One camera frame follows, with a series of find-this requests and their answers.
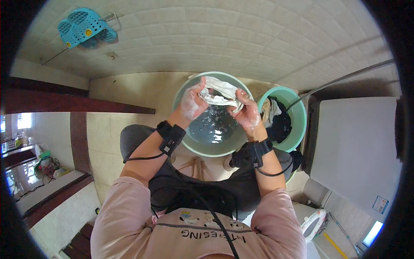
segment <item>tiled floor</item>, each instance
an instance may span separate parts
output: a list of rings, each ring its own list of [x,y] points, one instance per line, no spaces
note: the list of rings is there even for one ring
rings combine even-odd
[[[140,73],[101,78],[98,82],[91,83],[90,97],[92,98],[157,109],[155,115],[88,113],[89,158],[96,191],[101,203],[104,202],[112,182],[119,177],[123,168],[119,146],[119,137],[122,129],[130,124],[141,124],[155,128],[160,121],[165,120],[170,112],[176,91],[190,74],[177,72]],[[276,86],[247,78],[239,79],[249,88],[255,98]],[[121,81],[121,85],[113,87],[110,84],[118,80]],[[149,92],[148,84],[156,86],[157,90]],[[182,144],[177,147],[175,154],[176,161],[173,164],[175,167],[179,167],[189,162],[191,157],[197,156]],[[231,172],[224,170],[222,166],[225,157],[202,157],[202,159],[213,173],[214,179],[211,180],[218,181],[230,177]],[[295,174],[293,179],[287,184],[291,197],[297,198],[301,196],[307,179],[308,176],[304,172],[297,172]]]

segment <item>cartoon dog print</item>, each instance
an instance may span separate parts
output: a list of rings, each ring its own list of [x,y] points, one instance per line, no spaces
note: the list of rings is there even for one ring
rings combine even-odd
[[[180,220],[184,221],[185,224],[192,225],[194,223],[197,223],[200,219],[191,218],[190,212],[185,210],[185,211],[181,211]]]
[[[214,216],[210,212],[204,212],[205,219],[207,220],[204,222],[205,227],[215,227],[219,228],[219,225],[217,224],[216,220],[214,219]]]
[[[235,220],[230,220],[230,226],[235,230],[239,230],[239,229],[244,228],[244,226],[242,224],[240,224],[239,222],[237,222]]]

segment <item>metal pipe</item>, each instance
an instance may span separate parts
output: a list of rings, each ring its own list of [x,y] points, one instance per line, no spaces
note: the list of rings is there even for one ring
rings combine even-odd
[[[350,74],[344,75],[343,77],[337,78],[337,79],[335,79],[335,80],[333,80],[333,81],[331,81],[331,82],[328,82],[328,83],[326,83],[326,84],[324,84],[324,85],[321,85],[320,87],[313,89],[312,91],[310,91],[310,92],[309,92],[309,93],[307,93],[306,95],[304,95],[304,96],[302,96],[301,98],[299,98],[299,99],[297,99],[296,101],[294,101],[294,102],[293,102],[293,103],[292,103],[292,104],[291,104],[291,105],[290,105],[290,106],[286,109],[286,111],[290,110],[290,109],[292,108],[292,106],[294,106],[294,105],[295,105],[295,104],[297,104],[298,102],[302,101],[303,99],[305,99],[305,98],[306,98],[306,97],[308,97],[309,95],[314,94],[314,93],[316,93],[317,91],[320,91],[320,90],[322,90],[322,89],[324,89],[324,88],[326,88],[326,87],[328,87],[328,86],[330,86],[330,85],[332,85],[332,84],[334,84],[334,83],[337,83],[337,82],[339,82],[339,81],[342,81],[342,80],[345,80],[345,79],[348,79],[348,78],[354,77],[354,76],[356,76],[356,75],[360,75],[360,74],[363,74],[363,73],[369,72],[369,71],[374,70],[374,69],[377,69],[377,68],[384,67],[384,66],[389,65],[389,64],[392,64],[392,63],[394,63],[394,60],[393,60],[393,59],[389,59],[389,60],[386,60],[386,61],[383,61],[383,62],[377,63],[377,64],[375,64],[375,65],[371,65],[371,66],[369,66],[369,67],[366,67],[366,68],[360,69],[360,70],[358,70],[358,71],[352,72],[352,73],[350,73]]]

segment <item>window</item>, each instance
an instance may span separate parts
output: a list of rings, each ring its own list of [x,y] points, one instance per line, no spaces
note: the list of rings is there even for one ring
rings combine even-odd
[[[370,247],[382,227],[383,227],[383,224],[381,222],[379,221],[375,222],[374,226],[371,228],[371,230],[368,232],[368,234],[365,236],[365,238],[361,242],[362,246],[359,246],[359,247],[364,251],[368,247]]]
[[[1,132],[6,132],[6,116],[1,115]]]
[[[31,112],[20,113],[17,116],[17,129],[31,128]]]

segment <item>washing machine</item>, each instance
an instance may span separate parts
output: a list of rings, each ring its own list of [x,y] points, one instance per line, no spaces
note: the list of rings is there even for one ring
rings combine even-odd
[[[304,171],[382,223],[402,168],[396,106],[395,97],[322,100],[309,106]]]

